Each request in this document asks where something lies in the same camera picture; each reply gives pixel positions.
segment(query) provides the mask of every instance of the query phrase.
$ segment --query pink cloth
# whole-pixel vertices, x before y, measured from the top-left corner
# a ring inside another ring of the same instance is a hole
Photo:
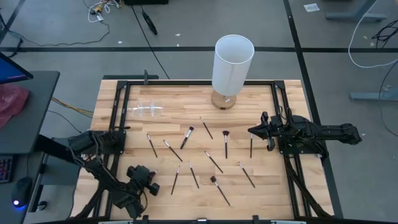
[[[0,128],[2,128],[13,115],[19,114],[24,108],[29,90],[18,85],[0,85]]]

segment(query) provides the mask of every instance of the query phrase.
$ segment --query floor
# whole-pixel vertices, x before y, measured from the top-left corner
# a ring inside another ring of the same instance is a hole
[[[89,5],[94,0],[85,0]],[[313,91],[322,124],[352,123],[358,127],[363,142],[348,146],[328,142],[330,160],[340,203],[345,218],[398,222],[398,151],[397,139],[383,124],[377,102],[351,101],[352,91],[378,91],[389,67],[363,69],[356,67],[346,53],[356,23],[332,22],[327,12],[349,11],[363,0],[288,0],[298,40],[303,48],[301,66],[294,49],[284,1],[281,0],[170,0],[166,5],[144,6],[159,32],[154,36],[142,16],[144,32],[156,49],[171,79],[211,78],[215,42],[227,34],[241,34],[257,48],[247,79],[301,79],[306,91]],[[303,5],[317,3],[320,11],[307,12]],[[106,26],[87,21],[87,8],[82,0],[3,0],[1,14],[11,30],[39,44],[72,43],[98,40]],[[398,35],[382,53],[373,52],[371,37],[379,29],[398,19],[398,2],[379,1],[371,12],[383,13],[385,21],[361,24],[353,40],[354,60],[361,65],[390,62],[398,57]],[[101,42],[39,47],[24,42],[23,51],[13,60],[27,70],[57,70],[61,73],[54,96],[79,108],[93,110],[103,75],[150,74],[166,78],[139,28],[131,8],[111,7],[104,13],[110,34]],[[17,40],[7,34],[0,50],[10,54]],[[385,86],[398,84],[398,68],[393,69]],[[381,103],[387,125],[398,132],[396,103]],[[79,130],[90,127],[90,119],[51,104],[50,109],[63,114]],[[67,137],[77,132],[61,117],[48,113],[41,133],[48,137]],[[55,169],[60,161],[52,159]],[[70,169],[67,165],[58,169]],[[75,175],[70,174],[66,186],[48,186],[43,198],[49,208],[34,215],[26,223],[65,219],[70,211]]]

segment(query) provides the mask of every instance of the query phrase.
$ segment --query wooden tabletop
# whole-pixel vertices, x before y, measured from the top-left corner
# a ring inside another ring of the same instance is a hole
[[[117,80],[103,80],[91,123],[92,130],[107,130],[111,116]],[[300,80],[285,80],[287,98],[293,114],[309,117],[307,104]],[[148,85],[132,86],[129,96],[129,108],[139,101],[148,104],[151,100],[163,107],[161,115],[152,117],[148,111],[144,116],[136,116],[129,110],[126,117],[126,148],[120,157],[117,178],[128,182],[126,171],[129,166],[142,165],[157,170],[154,182],[160,185],[157,196],[148,195],[148,208],[143,215],[151,220],[192,220],[207,218],[214,220],[249,220],[253,215],[260,219],[293,218],[287,186],[283,157],[279,150],[268,152],[267,141],[253,137],[253,155],[250,152],[250,134],[247,129],[260,123],[261,113],[275,115],[270,86],[244,86],[237,96],[236,104],[230,110],[218,110],[210,101],[211,85]],[[214,139],[212,140],[200,121],[206,122]],[[194,126],[184,149],[181,143],[189,126]],[[228,159],[224,154],[224,136],[228,136]],[[156,158],[146,134],[150,134],[159,158]],[[183,159],[168,149],[166,140]],[[223,174],[206,156],[212,158],[223,170]],[[319,158],[313,154],[300,156],[308,190],[328,213],[333,213],[325,174]],[[191,162],[198,189],[188,166]],[[256,188],[250,184],[239,166],[241,162]],[[173,195],[171,195],[177,167],[180,173]],[[215,175],[218,184],[229,200],[225,202],[210,177]],[[93,176],[81,169],[78,179],[72,216],[82,210],[98,182]],[[301,195],[296,187],[300,214],[303,215]],[[104,201],[101,212],[104,212]],[[125,209],[113,206],[112,219],[129,219]]]

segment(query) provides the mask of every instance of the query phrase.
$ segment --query black desk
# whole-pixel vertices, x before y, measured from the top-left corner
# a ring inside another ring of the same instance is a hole
[[[21,114],[12,117],[0,129],[0,154],[25,153],[16,158],[12,182],[0,184],[0,223],[2,224],[24,221],[27,206],[23,209],[15,209],[11,203],[11,192],[15,183],[27,175],[27,170],[28,176],[33,178],[33,183],[35,183],[44,159],[43,152],[32,151],[60,74],[59,72],[32,72],[32,74],[34,79],[16,83],[30,90],[24,109]],[[31,152],[29,169],[27,169],[28,154],[26,154],[28,152]]]

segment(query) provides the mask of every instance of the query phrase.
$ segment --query black metal frame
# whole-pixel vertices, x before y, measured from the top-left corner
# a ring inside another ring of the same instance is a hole
[[[145,85],[146,83],[148,83],[146,81],[145,80],[144,81],[127,81],[127,80],[118,81],[118,83],[116,85],[116,92],[115,92],[114,103],[113,103],[113,108],[112,108],[111,121],[109,124],[109,130],[114,130],[115,128],[117,128],[115,126],[115,122],[116,122],[116,116],[117,116],[117,111],[118,111],[118,106],[119,106],[119,99],[121,96],[122,89],[125,89],[125,92],[124,92],[123,106],[122,106],[122,111],[121,111],[121,119],[120,119],[120,123],[118,126],[120,131],[124,131],[125,122],[126,122],[127,104],[129,101],[131,87],[133,85]],[[282,107],[285,111],[288,111],[289,103],[287,101],[285,83],[283,80],[245,81],[244,84],[245,85],[270,86],[271,92],[272,92],[272,99],[274,101],[275,113],[277,116],[281,117],[282,115],[281,115],[280,109],[279,109],[279,99],[277,96],[277,89],[279,89],[281,92],[281,95],[282,95],[282,102],[283,102]],[[147,85],[211,85],[211,80],[165,80],[165,81],[151,80],[151,81],[149,81],[149,83]],[[114,175],[116,175],[116,173],[118,171],[119,158],[120,158],[120,156],[118,154],[114,155],[113,163],[112,163],[112,167],[111,167],[111,172]],[[109,160],[109,155],[105,155],[104,162],[106,164],[108,164],[108,160]],[[299,176],[300,180],[302,182],[304,182],[304,176],[303,176],[300,156],[298,154],[294,155],[294,160],[295,160],[297,175]],[[290,163],[290,159],[287,156],[284,156],[284,162],[285,162],[285,166],[287,167],[287,164]],[[288,172],[286,174],[287,174],[287,182],[288,182],[288,186],[289,186],[290,199],[292,202],[292,210],[293,210],[294,218],[296,219],[296,218],[300,217],[300,212],[299,212],[299,206],[297,203],[297,196],[295,193],[294,181],[289,176]],[[305,198],[304,194],[302,194],[302,198],[303,198],[303,202],[304,202],[305,216],[311,217],[311,209],[310,209],[309,203],[307,202],[307,199]],[[94,209],[94,213],[93,213],[94,217],[98,216],[98,213],[100,210],[100,205],[101,205],[101,200],[98,201],[98,203]],[[111,216],[111,207],[112,207],[112,202],[111,202],[111,196],[109,195],[107,202],[106,202],[106,210],[105,210],[105,217],[108,219]],[[177,223],[179,221],[181,221],[181,220],[172,220],[171,222]],[[225,223],[225,221],[223,221],[223,220],[217,220],[217,221],[219,221],[219,223]],[[263,223],[263,222],[269,223],[269,220],[260,220],[260,221],[261,221],[261,223]],[[253,223],[252,220],[235,220],[234,222]]]

